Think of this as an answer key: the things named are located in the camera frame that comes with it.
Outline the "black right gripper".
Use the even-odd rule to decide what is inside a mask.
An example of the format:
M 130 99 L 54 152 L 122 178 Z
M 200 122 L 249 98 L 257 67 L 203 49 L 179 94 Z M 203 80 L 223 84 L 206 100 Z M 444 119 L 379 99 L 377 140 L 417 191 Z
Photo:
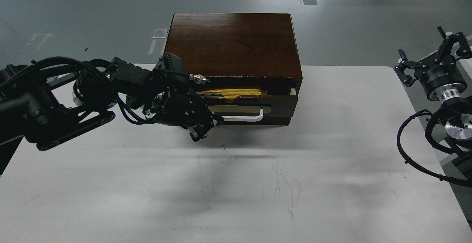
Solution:
M 455 89 L 459 94 L 465 91 L 467 83 L 457 68 L 457 61 L 470 59 L 472 56 L 468 40 L 462 32 L 447 35 L 441 26 L 437 27 L 443 41 L 436 53 L 422 58 L 420 62 L 408 60 L 406 53 L 399 49 L 400 60 L 394 68 L 400 82 L 411 87 L 419 80 L 426 97 L 430 101 L 440 101 L 438 88 Z M 413 70 L 408 75 L 406 70 Z

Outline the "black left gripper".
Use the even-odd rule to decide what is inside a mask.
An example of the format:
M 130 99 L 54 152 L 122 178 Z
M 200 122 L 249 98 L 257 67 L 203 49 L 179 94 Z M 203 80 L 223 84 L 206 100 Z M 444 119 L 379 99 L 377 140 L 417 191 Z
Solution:
M 189 85 L 190 75 L 177 55 L 166 52 L 152 70 L 114 57 L 108 78 L 116 93 L 125 94 L 119 103 L 125 119 L 133 124 L 165 124 L 189 130 L 198 142 L 207 137 L 224 118 L 208 109 L 205 100 Z

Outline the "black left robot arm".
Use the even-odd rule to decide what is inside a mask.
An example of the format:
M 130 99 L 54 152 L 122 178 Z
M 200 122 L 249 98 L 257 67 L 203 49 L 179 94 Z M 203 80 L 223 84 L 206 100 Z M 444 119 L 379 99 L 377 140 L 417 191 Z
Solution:
M 118 106 L 136 125 L 189 130 L 195 142 L 224 123 L 189 82 L 182 60 L 165 53 L 151 70 L 120 58 L 75 60 L 56 56 L 1 70 L 1 145 L 22 138 L 46 151 L 111 122 Z

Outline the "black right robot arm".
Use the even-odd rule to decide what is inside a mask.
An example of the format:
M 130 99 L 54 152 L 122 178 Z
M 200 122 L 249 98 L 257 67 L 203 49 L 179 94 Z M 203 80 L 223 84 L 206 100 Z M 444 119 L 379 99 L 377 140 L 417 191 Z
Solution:
M 424 58 L 414 61 L 408 59 L 403 50 L 399 50 L 400 59 L 394 71 L 400 82 L 411 87 L 420 82 L 427 100 L 438 102 L 438 110 L 430 112 L 423 109 L 408 117 L 401 125 L 398 135 L 418 117 L 428 117 L 425 137 L 430 145 L 445 153 L 452 153 L 452 147 L 446 147 L 435 141 L 432 131 L 441 125 L 446 131 L 446 138 L 455 146 L 471 148 L 471 103 L 462 97 L 468 84 L 457 67 L 459 60 L 471 58 L 471 48 L 462 32 L 445 33 L 438 27 L 442 43 L 437 50 Z

